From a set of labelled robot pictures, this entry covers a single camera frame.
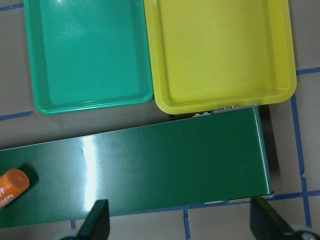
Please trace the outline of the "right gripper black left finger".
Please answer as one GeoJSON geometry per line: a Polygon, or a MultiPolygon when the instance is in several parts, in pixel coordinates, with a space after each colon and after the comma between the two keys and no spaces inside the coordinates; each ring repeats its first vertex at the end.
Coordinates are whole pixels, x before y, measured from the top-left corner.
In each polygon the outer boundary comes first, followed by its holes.
{"type": "Polygon", "coordinates": [[[77,232],[76,240],[107,240],[110,234],[110,213],[107,199],[97,200],[77,232]]]}

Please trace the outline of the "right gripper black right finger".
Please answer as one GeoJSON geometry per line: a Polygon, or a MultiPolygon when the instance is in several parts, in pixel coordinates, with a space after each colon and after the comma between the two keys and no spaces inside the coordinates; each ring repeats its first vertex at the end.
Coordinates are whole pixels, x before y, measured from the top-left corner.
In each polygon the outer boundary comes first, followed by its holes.
{"type": "Polygon", "coordinates": [[[261,197],[250,201],[250,230],[256,240],[299,240],[300,236],[261,197]]]}

